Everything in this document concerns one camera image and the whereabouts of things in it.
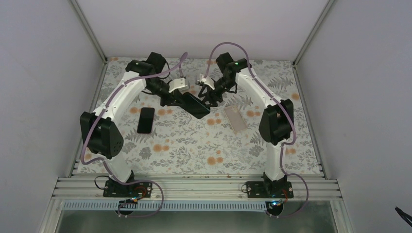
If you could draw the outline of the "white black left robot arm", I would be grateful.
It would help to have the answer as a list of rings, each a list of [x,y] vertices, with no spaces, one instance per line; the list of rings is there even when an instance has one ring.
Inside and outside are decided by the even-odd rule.
[[[151,52],[145,61],[130,61],[121,81],[108,98],[93,112],[83,112],[80,116],[83,141],[81,163],[89,165],[102,161],[109,177],[117,182],[116,190],[124,197],[134,193],[135,183],[130,180],[132,170],[119,155],[124,139],[117,124],[131,102],[144,89],[160,97],[161,106],[183,106],[182,93],[177,87],[171,88],[161,76],[181,69],[187,55],[184,52],[179,62],[168,70],[163,69],[166,59],[155,52]]]

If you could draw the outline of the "cream phone case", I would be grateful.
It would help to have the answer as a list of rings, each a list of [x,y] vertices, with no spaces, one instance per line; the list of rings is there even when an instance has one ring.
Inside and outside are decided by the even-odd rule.
[[[247,128],[247,124],[243,119],[238,106],[230,105],[223,109],[234,132],[240,132]]]

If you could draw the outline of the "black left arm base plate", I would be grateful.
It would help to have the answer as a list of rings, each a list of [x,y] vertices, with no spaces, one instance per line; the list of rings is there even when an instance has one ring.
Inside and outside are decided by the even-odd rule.
[[[132,185],[122,185],[112,179],[106,181],[103,197],[105,198],[150,198],[153,184],[139,182]]]

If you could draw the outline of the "magenta phone black screen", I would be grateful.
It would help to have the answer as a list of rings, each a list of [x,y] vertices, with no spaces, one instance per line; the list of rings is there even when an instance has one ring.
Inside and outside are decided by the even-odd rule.
[[[150,134],[153,128],[155,109],[152,107],[144,107],[140,111],[139,121],[137,125],[137,133]]]

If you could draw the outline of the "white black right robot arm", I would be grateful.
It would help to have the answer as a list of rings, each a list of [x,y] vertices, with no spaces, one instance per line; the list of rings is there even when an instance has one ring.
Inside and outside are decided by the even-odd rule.
[[[240,86],[263,107],[258,128],[267,143],[263,191],[266,196],[274,198],[287,184],[287,177],[281,171],[280,144],[289,139],[293,131],[293,103],[291,100],[277,100],[276,94],[257,76],[245,58],[235,61],[226,52],[218,56],[216,63],[222,77],[213,81],[201,75],[198,84],[202,88],[198,96],[207,106],[216,107],[223,101],[224,93]]]

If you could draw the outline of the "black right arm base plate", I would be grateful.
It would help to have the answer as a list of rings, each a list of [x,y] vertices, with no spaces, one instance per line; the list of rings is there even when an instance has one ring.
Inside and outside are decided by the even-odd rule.
[[[294,198],[291,182],[269,185],[263,181],[248,181],[241,186],[249,199]]]

